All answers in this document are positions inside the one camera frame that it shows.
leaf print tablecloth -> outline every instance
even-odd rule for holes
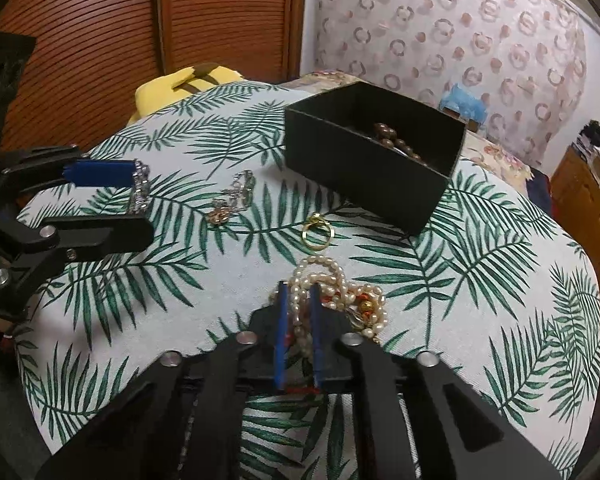
[[[567,478],[600,372],[600,295],[584,252],[468,160],[424,231],[405,238],[284,167],[283,107],[306,96],[257,82],[219,86],[93,150],[150,165],[155,241],[105,264],[72,264],[32,298],[16,348],[51,450],[161,352],[199,353],[244,329],[304,256],[302,221],[318,210],[336,229],[326,254],[349,279],[387,292],[384,348],[441,352]],[[251,208],[221,228],[206,224],[211,199],[247,168],[256,176]],[[405,195],[409,186],[400,184]],[[21,220],[116,214],[127,197],[128,190],[62,186],[40,193]],[[251,399],[240,466],[249,480],[357,478],[350,397]]]

silver screw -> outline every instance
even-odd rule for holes
[[[346,334],[342,334],[340,336],[340,341],[342,341],[346,346],[358,346],[362,344],[365,339],[355,332],[347,332]]]
[[[416,360],[422,366],[426,366],[427,368],[431,368],[440,362],[440,358],[437,355],[435,355],[433,352],[427,352],[426,350],[424,352],[420,352],[416,357]]]
[[[235,340],[241,345],[253,345],[258,341],[258,336],[254,332],[238,332],[235,335]]]
[[[53,225],[45,225],[40,229],[40,236],[43,238],[51,238],[54,234],[56,234],[56,228]]]
[[[9,283],[9,269],[0,269],[0,287]]]
[[[169,368],[178,366],[182,362],[182,355],[175,350],[169,350],[160,356],[160,364]]]

black box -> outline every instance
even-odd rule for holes
[[[426,165],[380,144],[373,137],[375,123],[395,129]],[[287,106],[285,130],[288,168],[409,235],[429,220],[464,142],[460,121],[363,82]]]

wooden closet door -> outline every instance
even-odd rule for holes
[[[248,79],[281,82],[297,76],[304,0],[162,0],[162,5],[168,68],[213,61]]]
[[[0,30],[35,36],[2,149],[78,144],[125,126],[158,72],[152,0],[10,0]]]

wooden cabinet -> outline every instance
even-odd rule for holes
[[[600,187],[573,148],[564,155],[551,188],[556,221],[584,248],[600,288]]]
[[[303,10],[304,0],[9,0],[0,30],[38,42],[2,149],[92,148],[125,126],[138,86],[205,61],[293,79]]]

